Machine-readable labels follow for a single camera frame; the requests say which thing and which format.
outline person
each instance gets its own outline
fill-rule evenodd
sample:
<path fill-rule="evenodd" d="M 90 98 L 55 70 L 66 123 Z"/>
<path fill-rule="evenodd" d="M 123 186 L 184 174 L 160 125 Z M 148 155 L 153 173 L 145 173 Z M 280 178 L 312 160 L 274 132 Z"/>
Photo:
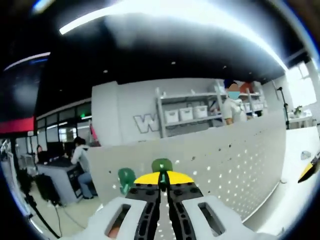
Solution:
<path fill-rule="evenodd" d="M 34 162 L 37 164 L 39 162 L 39 153 L 41 153 L 43 151 L 42 146 L 38 145 L 36 146 L 36 154 L 35 154 L 35 159 Z"/>
<path fill-rule="evenodd" d="M 225 80 L 224 87 L 228 94 L 222 105 L 222 114 L 226 124 L 246 122 L 251 117 L 247 116 L 244 103 L 239 99 L 240 89 L 238 84 L 232 80 Z"/>
<path fill-rule="evenodd" d="M 80 163 L 84 173 L 78 177 L 78 182 L 84 199 L 92 199 L 97 196 L 95 189 L 90 189 L 88 184 L 92 182 L 92 177 L 89 169 L 89 160 L 87 158 L 87 151 L 89 146 L 86 145 L 86 140 L 77 136 L 74 139 L 75 150 L 71 159 L 72 164 Z"/>

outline gray desk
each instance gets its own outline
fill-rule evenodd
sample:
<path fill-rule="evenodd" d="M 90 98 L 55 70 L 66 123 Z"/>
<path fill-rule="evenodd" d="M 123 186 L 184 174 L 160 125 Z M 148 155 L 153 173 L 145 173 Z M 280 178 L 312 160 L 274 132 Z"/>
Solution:
<path fill-rule="evenodd" d="M 83 198 L 78 183 L 78 176 L 81 174 L 79 166 L 37 164 L 37 169 L 39 174 L 45 174 L 46 176 L 51 177 L 63 205 L 77 203 Z"/>

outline metal shelving unit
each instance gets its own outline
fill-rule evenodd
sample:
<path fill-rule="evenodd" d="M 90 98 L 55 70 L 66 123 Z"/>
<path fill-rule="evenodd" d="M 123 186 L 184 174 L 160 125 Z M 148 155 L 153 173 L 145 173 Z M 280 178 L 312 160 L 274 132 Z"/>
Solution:
<path fill-rule="evenodd" d="M 167 128 L 173 127 L 173 126 L 183 126 L 183 125 L 194 124 L 194 123 L 208 122 L 209 126 L 212 127 L 212 120 L 214 119 L 221 119 L 223 125 L 226 125 L 226 120 L 221 112 L 216 115 L 211 115 L 209 112 L 207 117 L 195 118 L 188 121 L 166 123 L 163 105 L 191 103 L 191 102 L 205 102 L 209 106 L 209 101 L 214 100 L 214 101 L 217 101 L 217 104 L 221 109 L 223 105 L 223 99 L 227 98 L 227 95 L 225 93 L 220 93 L 218 86 L 214 86 L 214 89 L 215 89 L 215 92 L 195 93 L 195 92 L 192 92 L 191 90 L 190 93 L 187 93 L 187 94 L 165 95 L 165 94 L 161 94 L 160 89 L 157 88 L 155 91 L 156 92 L 156 109 L 157 109 L 157 114 L 159 118 L 161 137 L 166 138 L 168 136 Z M 261 96 L 260 93 L 250 93 L 248 88 L 246 89 L 246 93 L 240 94 L 240 98 L 242 99 L 248 98 L 248 101 L 249 101 L 250 111 L 246 111 L 246 113 L 256 112 L 252 98 L 259 98 L 260 96 Z"/>

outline white shirt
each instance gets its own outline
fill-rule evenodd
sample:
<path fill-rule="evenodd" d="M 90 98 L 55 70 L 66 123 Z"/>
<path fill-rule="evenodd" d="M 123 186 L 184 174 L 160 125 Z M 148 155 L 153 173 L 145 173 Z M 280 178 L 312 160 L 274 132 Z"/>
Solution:
<path fill-rule="evenodd" d="M 80 163 L 82 169 L 84 172 L 88 173 L 89 172 L 89 160 L 87 157 L 87 150 L 90 147 L 87 145 L 80 145 L 77 146 L 74 150 L 71 163 L 72 164 L 77 164 L 78 162 Z"/>
<path fill-rule="evenodd" d="M 233 100 L 228 97 L 223 103 L 222 115 L 224 119 L 232 119 L 234 123 L 247 121 L 245 105 L 241 99 Z"/>

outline blue face mask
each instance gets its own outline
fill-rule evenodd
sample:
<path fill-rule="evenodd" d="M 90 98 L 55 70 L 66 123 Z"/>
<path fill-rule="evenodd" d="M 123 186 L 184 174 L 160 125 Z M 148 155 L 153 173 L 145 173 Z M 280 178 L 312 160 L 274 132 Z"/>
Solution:
<path fill-rule="evenodd" d="M 239 91 L 229 91 L 229 98 L 233 100 L 237 100 L 239 98 L 240 92 Z"/>

